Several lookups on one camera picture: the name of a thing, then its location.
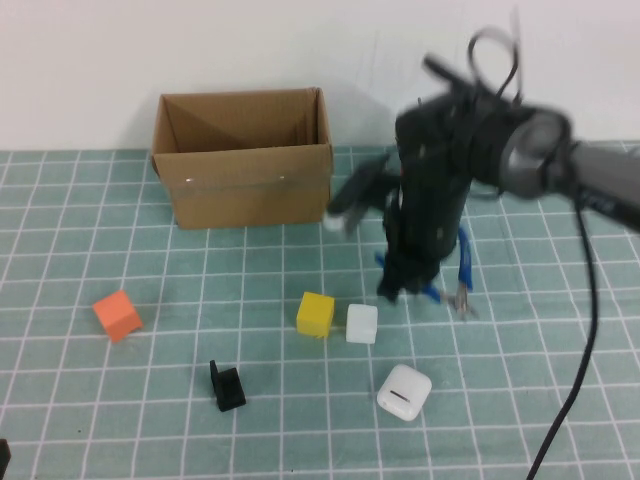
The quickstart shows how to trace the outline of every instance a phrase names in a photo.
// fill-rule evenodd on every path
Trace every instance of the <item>box flap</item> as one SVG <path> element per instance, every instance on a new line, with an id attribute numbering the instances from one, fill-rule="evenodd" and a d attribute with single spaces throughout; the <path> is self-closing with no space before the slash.
<path id="1" fill-rule="evenodd" d="M 155 161 L 165 186 L 191 191 L 326 182 L 333 173 L 329 145 L 156 154 Z"/>

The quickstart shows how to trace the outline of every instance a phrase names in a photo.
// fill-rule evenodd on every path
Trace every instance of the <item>toy block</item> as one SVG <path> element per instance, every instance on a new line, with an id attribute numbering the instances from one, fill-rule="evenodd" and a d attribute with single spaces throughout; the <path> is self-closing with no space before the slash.
<path id="1" fill-rule="evenodd" d="M 213 391 L 216 394 L 216 402 L 221 412 L 246 405 L 247 399 L 244 396 L 236 368 L 218 372 L 216 362 L 211 360 L 209 370 L 211 371 L 211 383 L 213 383 Z"/>
<path id="2" fill-rule="evenodd" d="M 328 336 L 335 303 L 332 297 L 304 292 L 296 318 L 298 333 L 314 337 Z"/>
<path id="3" fill-rule="evenodd" d="M 376 343 L 378 308 L 351 304 L 347 310 L 347 342 Z"/>
<path id="4" fill-rule="evenodd" d="M 4 474 L 7 472 L 9 460 L 11 460 L 9 444 L 4 438 L 0 438 L 0 480 L 4 478 Z"/>
<path id="5" fill-rule="evenodd" d="M 93 311 L 113 343 L 143 327 L 138 312 L 124 290 L 118 290 L 95 303 Z"/>

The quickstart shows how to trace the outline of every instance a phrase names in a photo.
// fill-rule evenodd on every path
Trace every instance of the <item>cutting mat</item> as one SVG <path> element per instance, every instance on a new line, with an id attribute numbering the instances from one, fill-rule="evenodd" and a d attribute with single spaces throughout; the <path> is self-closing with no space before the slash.
<path id="1" fill-rule="evenodd" d="M 630 144 L 612 144 L 628 149 Z M 334 186 L 381 153 L 336 149 Z M 10 480 L 524 478 L 584 346 L 585 267 L 566 202 L 469 202 L 479 320 L 375 296 L 379 218 L 181 231 L 146 151 L 0 153 L 0 437 Z M 602 327 L 540 478 L 640 478 L 640 240 L 588 215 Z M 441 285 L 455 288 L 457 252 Z M 91 305 L 124 288 L 144 329 L 111 345 Z M 326 341 L 295 331 L 305 290 L 337 298 Z M 374 346 L 346 307 L 379 307 Z M 208 362 L 248 403 L 220 413 Z M 374 394 L 391 368 L 433 393 L 404 423 Z"/>

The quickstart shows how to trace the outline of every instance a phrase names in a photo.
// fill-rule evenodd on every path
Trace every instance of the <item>black object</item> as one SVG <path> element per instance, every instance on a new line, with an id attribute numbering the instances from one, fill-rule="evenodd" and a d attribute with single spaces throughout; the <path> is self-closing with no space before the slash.
<path id="1" fill-rule="evenodd" d="M 9 466 L 9 460 L 11 460 L 11 450 L 9 450 L 9 444 L 4 438 L 0 439 L 0 480 L 4 478 L 4 474 L 7 472 Z"/>
<path id="2" fill-rule="evenodd" d="M 241 407 L 247 403 L 236 368 L 230 368 L 224 372 L 218 372 L 216 362 L 209 362 L 211 370 L 211 383 L 216 394 L 216 401 L 221 412 Z"/>

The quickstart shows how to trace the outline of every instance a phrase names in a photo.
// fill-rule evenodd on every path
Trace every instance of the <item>open cardboard box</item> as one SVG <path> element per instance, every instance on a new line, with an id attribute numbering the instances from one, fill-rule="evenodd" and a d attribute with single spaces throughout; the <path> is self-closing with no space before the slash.
<path id="1" fill-rule="evenodd" d="M 162 95 L 151 161 L 181 228 L 320 221 L 333 173 L 322 90 Z"/>

